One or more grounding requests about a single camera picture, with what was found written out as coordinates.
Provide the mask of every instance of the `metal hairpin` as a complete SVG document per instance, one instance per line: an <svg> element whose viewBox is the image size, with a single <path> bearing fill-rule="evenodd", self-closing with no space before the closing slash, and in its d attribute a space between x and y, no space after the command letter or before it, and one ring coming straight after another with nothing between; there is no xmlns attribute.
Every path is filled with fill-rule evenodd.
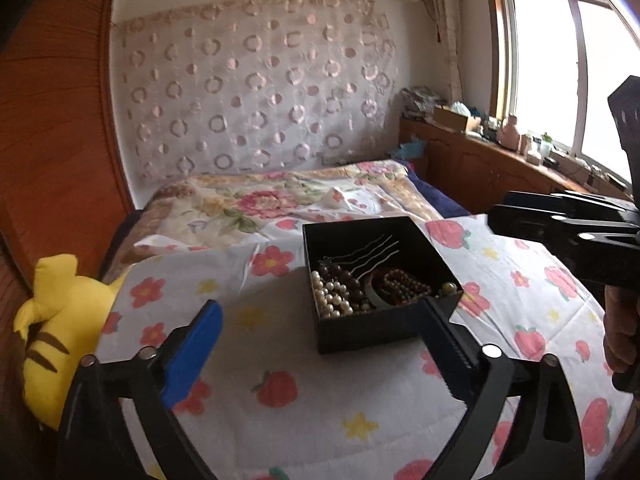
<svg viewBox="0 0 640 480"><path fill-rule="evenodd" d="M389 250L391 247L393 247L394 245L398 245L400 242L398 240L396 240L395 242L393 242L391 245L385 247L384 249L382 249L378 254L374 254L372 257L370 257L366 262L364 262L363 264L360 264L357 267L353 267L353 269L351 269L351 273L353 274L355 272L356 269L359 269L360 267L364 267L365 265L367 265L371 260L375 259L375 258L379 258L380 256L382 256L382 254L384 254L387 250Z"/></svg>
<svg viewBox="0 0 640 480"><path fill-rule="evenodd" d="M394 254L398 254L399 252L400 252L399 250L395 250L395 251L393 251L393 252L392 252L391 254L389 254L389 256L387 256L384 260L380 260L380 261L379 261L378 263L376 263L373 267L371 267L369 270L366 270L365 272L363 272L363 273L362 273L360 276L358 276L356 279L357 279L358 281L360 281L360 279L361 279L363 276L366 276L366 275L367 275L367 274L369 274L370 272L373 272L373 270L375 270L377 266L379 266L379 265L381 265L381 264L385 263L385 262L386 262L389 258L391 258Z"/></svg>
<svg viewBox="0 0 640 480"><path fill-rule="evenodd" d="M384 238L384 237L385 237L385 235L382 235L382 236L381 236L381 237L379 237L377 240L373 240L372 242L369 242L369 243L368 243L367 245L365 245L364 247L361 247L361 248L359 248L359 249L357 249L357 250L353 251L353 253L343 254L342 256L325 256L324 258L322 258L322 259L320 260L320 262L319 262L319 263L320 263L320 265L329 265L329 264L332 264L332 263L334 263L334 262L335 262L335 263L337 263L337 264L352 264L352 263L355 263L355 262L357 262L359 259L363 258L364 256L368 256L368 255L370 254L370 252L369 252L369 253L367 253L367 254L365 254L364 256L361 256L361 257L359 257L359 258L356 258L356 259L355 259L355 260L353 260L352 262L340 262L340 261L336 261L336 260L338 260L339 258L348 258L349 256L353 256L354 254L357 254L357 253L359 253L360 251L366 251L367 249L369 249L369 247L371 247L371 246L372 246L372 245L374 245L374 244L377 244L377 243L378 243L380 240L382 240L382 238ZM389 235L389 236L386 238L386 240L385 240L384 242L382 242L382 243L385 243L385 242L386 242L387 240L389 240L389 238L391 238L391 237L392 237L392 235Z"/></svg>

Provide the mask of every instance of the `yellow stuffed toy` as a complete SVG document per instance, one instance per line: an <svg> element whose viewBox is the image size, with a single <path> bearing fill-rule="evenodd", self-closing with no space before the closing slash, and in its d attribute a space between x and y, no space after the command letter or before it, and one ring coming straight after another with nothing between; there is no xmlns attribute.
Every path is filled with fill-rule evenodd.
<svg viewBox="0 0 640 480"><path fill-rule="evenodd" d="M33 299L20 307L14 331L26 341L29 326L46 321L26 353L24 400L36 418L58 429L66 393L80 358L95 351L124 275L111 285L76 276L72 254L41 258Z"/></svg>

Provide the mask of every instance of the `bedsheet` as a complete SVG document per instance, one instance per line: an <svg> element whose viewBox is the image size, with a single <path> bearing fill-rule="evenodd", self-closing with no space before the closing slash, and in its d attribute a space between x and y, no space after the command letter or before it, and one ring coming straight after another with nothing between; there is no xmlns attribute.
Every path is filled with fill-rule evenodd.
<svg viewBox="0 0 640 480"><path fill-rule="evenodd" d="M103 281L152 252L140 240L159 235L193 248L226 248L300 234L304 222L409 214L442 216L398 162L360 162L298 173L201 174L161 187L124 239Z"/></svg>
<svg viewBox="0 0 640 480"><path fill-rule="evenodd" d="M483 216L417 222L463 283L455 322L509 356L558 355L595 478L632 402L610 382L600 305L542 245L497 237ZM222 334L174 413L221 480L422 478L465 407L421 341L319 355L300 236L160 254L166 242L148 240L159 255L130 271L97 356L157 346L218 300ZM162 478L132 405L123 408L145 467ZM497 462L515 408L506 403L476 478Z"/></svg>

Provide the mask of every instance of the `wooden wall panel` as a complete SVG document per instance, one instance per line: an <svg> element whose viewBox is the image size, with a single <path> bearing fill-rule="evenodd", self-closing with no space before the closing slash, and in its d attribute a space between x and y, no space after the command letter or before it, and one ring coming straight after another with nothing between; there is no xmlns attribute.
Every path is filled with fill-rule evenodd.
<svg viewBox="0 0 640 480"><path fill-rule="evenodd" d="M132 209L114 142L111 0L34 0L0 52L0 200L30 276L76 254L94 274Z"/></svg>

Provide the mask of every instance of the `wooden cabinet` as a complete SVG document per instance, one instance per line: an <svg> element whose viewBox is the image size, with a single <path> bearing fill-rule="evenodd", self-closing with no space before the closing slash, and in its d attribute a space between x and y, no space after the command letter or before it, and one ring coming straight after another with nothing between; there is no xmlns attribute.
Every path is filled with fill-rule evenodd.
<svg viewBox="0 0 640 480"><path fill-rule="evenodd" d="M508 191L587 192L559 173L527 164L524 157L496 144L402 119L400 142L408 142L411 135L428 142L426 172L420 176L475 214L502 202Z"/></svg>

